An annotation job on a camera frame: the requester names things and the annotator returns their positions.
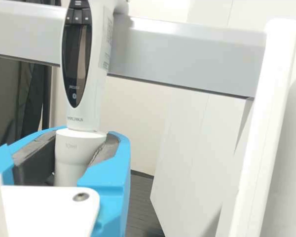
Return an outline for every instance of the dark fabric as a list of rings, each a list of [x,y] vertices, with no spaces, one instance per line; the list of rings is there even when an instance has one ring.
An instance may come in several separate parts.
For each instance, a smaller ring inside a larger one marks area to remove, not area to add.
[[[43,85],[45,80],[44,67],[39,64],[21,63],[21,79],[24,84],[20,87],[20,97],[27,95],[25,103],[20,101],[20,115],[23,112],[21,137],[38,130],[41,109],[43,105]]]
[[[0,145],[16,139],[19,63],[0,58]]]

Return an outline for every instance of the white wall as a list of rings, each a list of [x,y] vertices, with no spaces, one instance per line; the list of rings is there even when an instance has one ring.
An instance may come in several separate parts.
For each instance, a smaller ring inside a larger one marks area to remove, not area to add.
[[[186,22],[189,2],[131,0],[129,15]],[[65,92],[60,70],[54,70],[54,73],[57,79],[53,81],[51,126],[59,126],[66,124]],[[108,77],[102,103],[101,130],[116,131],[130,139],[132,169],[154,174],[173,91],[176,90],[165,86]]]

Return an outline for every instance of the screw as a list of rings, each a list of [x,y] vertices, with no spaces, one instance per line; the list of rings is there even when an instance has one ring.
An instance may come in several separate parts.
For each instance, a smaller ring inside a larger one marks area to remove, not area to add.
[[[90,197],[87,193],[79,193],[73,197],[74,201],[86,201]]]

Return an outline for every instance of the gray holder insert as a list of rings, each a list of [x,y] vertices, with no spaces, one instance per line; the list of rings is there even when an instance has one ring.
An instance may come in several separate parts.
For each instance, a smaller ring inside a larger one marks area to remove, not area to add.
[[[15,185],[44,185],[46,180],[48,184],[53,184],[55,138],[55,131],[45,133],[13,154]],[[95,152],[89,166],[114,157],[118,145],[118,138],[108,134],[105,143]]]

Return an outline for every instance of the gray floor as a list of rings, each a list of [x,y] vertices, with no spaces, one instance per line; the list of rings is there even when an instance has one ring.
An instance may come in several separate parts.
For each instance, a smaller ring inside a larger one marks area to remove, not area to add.
[[[132,172],[126,237],[164,237],[149,198],[152,181],[152,176]]]

